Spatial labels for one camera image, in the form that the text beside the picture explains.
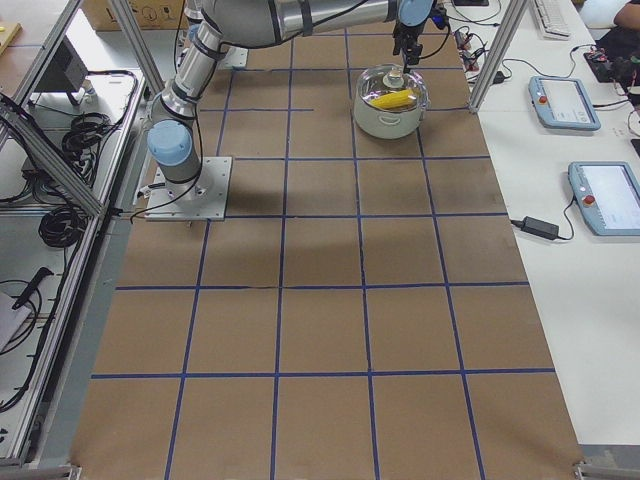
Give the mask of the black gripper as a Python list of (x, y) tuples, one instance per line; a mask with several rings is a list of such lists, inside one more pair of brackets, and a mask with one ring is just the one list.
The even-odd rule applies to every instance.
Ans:
[(403, 72), (411, 72), (412, 65), (420, 61), (423, 46), (419, 43), (419, 37), (423, 33), (423, 23), (408, 26), (402, 22), (396, 22), (393, 30), (394, 47), (392, 54), (402, 56)]

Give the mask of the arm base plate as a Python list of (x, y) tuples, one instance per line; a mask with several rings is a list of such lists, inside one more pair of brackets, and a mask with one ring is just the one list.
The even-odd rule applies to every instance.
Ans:
[(194, 187), (165, 180), (160, 167), (154, 180), (163, 186), (153, 189), (144, 218), (149, 221), (223, 221), (226, 214), (231, 157), (205, 157)]

